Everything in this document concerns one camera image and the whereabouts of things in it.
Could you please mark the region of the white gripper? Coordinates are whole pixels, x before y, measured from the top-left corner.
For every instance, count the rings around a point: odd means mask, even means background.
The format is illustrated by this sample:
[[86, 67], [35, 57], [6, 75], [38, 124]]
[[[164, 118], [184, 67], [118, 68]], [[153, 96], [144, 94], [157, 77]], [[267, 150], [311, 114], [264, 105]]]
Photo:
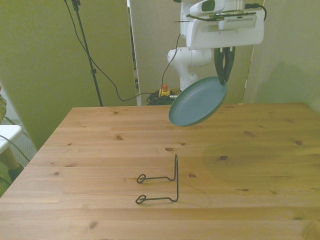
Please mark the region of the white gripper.
[[189, 49], [214, 49], [217, 77], [220, 84], [224, 84], [232, 71], [235, 47], [263, 41], [264, 17], [264, 12], [249, 12], [248, 15], [226, 17], [221, 21], [193, 19], [187, 25], [186, 45]]

